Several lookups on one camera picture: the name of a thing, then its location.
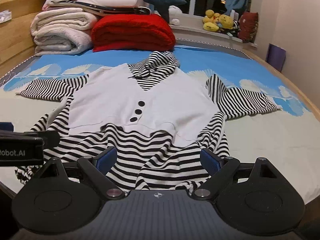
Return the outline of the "white seal plush toy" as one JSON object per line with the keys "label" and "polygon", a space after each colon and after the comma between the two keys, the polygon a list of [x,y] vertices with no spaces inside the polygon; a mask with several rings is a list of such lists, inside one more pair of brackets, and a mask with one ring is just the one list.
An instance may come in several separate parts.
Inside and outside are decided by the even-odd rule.
{"label": "white seal plush toy", "polygon": [[179,16],[182,14],[182,11],[179,7],[171,5],[169,7],[169,24],[179,26],[180,19]]}

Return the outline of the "white folded bedding stack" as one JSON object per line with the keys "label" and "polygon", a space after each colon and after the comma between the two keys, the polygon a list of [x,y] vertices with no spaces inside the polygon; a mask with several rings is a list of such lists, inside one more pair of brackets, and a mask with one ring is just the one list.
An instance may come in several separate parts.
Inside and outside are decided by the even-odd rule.
{"label": "white folded bedding stack", "polygon": [[48,11],[58,7],[79,7],[100,16],[108,14],[151,14],[151,10],[145,6],[143,0],[46,0],[42,10]]}

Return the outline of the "red fluffy folded blanket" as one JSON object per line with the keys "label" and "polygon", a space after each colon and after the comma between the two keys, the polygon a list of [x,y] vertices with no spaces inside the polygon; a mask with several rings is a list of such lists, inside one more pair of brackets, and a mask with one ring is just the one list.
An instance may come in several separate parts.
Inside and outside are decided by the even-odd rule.
{"label": "red fluffy folded blanket", "polygon": [[93,51],[173,50],[176,38],[168,23],[159,15],[108,15],[91,31]]}

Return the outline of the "striped white hooded sweater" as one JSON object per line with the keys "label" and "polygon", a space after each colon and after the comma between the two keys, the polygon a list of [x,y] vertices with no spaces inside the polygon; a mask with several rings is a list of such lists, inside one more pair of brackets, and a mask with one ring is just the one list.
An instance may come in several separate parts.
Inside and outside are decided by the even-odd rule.
{"label": "striped white hooded sweater", "polygon": [[114,147],[117,161],[106,176],[124,192],[192,192],[209,179],[201,150],[229,155],[227,120],[279,109],[263,93],[227,87],[216,74],[206,79],[183,72],[172,52],[154,51],[80,77],[36,79],[20,95],[58,104],[33,126],[61,137],[45,160],[70,163]]}

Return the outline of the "cream folded fleece blanket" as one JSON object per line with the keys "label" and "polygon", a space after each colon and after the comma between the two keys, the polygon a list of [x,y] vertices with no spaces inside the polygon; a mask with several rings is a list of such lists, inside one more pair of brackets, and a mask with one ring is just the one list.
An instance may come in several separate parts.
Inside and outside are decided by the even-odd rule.
{"label": "cream folded fleece blanket", "polygon": [[91,49],[91,30],[97,22],[97,16],[81,8],[38,13],[30,26],[35,55],[78,55]]}

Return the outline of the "purple box by wall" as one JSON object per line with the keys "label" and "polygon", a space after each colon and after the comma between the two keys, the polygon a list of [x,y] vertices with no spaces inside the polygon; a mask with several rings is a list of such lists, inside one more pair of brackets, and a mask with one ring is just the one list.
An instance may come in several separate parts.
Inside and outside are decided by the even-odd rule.
{"label": "purple box by wall", "polygon": [[283,70],[283,66],[286,60],[286,50],[276,46],[274,44],[269,44],[265,61],[275,68],[278,72]]}

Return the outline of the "blue white patterned bed sheet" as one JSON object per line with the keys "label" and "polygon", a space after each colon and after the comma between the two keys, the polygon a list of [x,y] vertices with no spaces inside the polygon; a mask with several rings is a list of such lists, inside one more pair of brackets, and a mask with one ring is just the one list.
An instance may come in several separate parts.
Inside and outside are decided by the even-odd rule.
{"label": "blue white patterned bed sheet", "polygon": [[200,151],[273,165],[309,203],[319,196],[319,121],[288,85],[234,50],[109,50],[47,55],[1,82],[1,121],[57,131],[44,158],[118,152],[106,172],[124,191],[208,179]]}

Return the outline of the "yellow plush toy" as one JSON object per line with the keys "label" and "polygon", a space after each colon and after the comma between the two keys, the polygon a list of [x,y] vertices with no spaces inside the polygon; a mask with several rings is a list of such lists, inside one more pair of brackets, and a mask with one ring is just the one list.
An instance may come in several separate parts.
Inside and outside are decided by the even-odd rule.
{"label": "yellow plush toy", "polygon": [[219,14],[213,10],[206,10],[202,19],[203,29],[210,32],[222,32],[233,29],[234,20],[225,14]]}

